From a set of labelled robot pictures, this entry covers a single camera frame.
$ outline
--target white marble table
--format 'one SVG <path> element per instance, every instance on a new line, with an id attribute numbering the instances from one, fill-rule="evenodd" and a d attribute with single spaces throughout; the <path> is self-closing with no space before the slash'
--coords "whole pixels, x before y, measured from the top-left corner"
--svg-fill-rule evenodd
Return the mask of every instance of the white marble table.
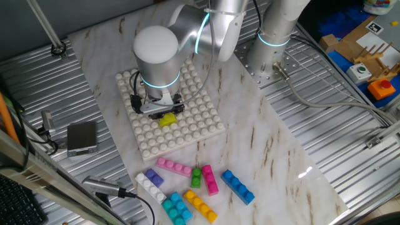
<path id="1" fill-rule="evenodd" d="M 183 195 L 190 180 L 157 168 L 155 159 L 143 162 L 114 77 L 136 67 L 135 34 L 146 26 L 165 26 L 182 2 L 188 1 L 167 1 L 69 35 L 138 194 L 153 205 L 156 224 L 172 222 L 138 187 L 136 174 L 153 168 L 164 178 L 160 190 L 167 196 L 174 191 Z M 193 62 L 204 80 L 209 59 L 195 56 Z M 348 209 L 235 56 L 213 66 L 206 89 L 226 132 L 165 157 L 192 167 L 212 166 L 219 194 L 209 197 L 204 181 L 201 189 L 193 191 L 218 214 L 214 224 L 329 224 Z M 226 169 L 254 193 L 250 205 L 218 178 Z M 208 223 L 186 203 L 194 214 L 188 224 Z"/>

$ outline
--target metal post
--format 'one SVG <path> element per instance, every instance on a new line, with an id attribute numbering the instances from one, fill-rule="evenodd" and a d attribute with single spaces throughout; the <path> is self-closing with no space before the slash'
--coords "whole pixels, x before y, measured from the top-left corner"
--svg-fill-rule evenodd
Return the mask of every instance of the metal post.
<path id="1" fill-rule="evenodd" d="M 48 19 L 44 15 L 42 9 L 40 8 L 38 2 L 36 0 L 26 0 L 29 6 L 31 7 L 33 13 L 36 15 L 37 20 L 39 20 L 40 24 L 46 34 L 49 36 L 50 41 L 54 47 L 51 48 L 51 53 L 56 56 L 61 56 L 61 59 L 67 59 L 68 55 L 66 54 L 66 45 L 57 37 L 56 32 L 51 27 Z"/>

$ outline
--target white lego brick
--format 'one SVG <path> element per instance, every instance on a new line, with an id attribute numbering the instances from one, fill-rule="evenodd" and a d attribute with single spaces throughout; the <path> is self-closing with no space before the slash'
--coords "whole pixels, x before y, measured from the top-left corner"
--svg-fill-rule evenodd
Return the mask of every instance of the white lego brick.
<path id="1" fill-rule="evenodd" d="M 139 173 L 135 180 L 158 202 L 163 203 L 167 198 L 142 172 Z"/>

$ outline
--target white sticker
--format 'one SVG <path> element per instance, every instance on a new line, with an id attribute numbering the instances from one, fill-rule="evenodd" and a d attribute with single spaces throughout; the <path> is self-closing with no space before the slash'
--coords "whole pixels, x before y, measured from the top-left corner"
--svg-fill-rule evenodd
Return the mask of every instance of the white sticker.
<path id="1" fill-rule="evenodd" d="M 376 24 L 374 21 L 371 21 L 365 28 L 376 35 L 380 34 L 383 31 L 383 27 Z"/>

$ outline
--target orange lego brick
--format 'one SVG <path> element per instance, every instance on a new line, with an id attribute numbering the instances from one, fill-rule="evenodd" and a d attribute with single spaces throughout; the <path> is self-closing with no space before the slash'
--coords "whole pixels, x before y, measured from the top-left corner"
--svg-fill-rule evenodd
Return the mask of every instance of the orange lego brick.
<path id="1" fill-rule="evenodd" d="M 210 223 L 217 219 L 218 215 L 210 209 L 192 190 L 188 190 L 183 196 L 193 207 L 195 207 Z"/>

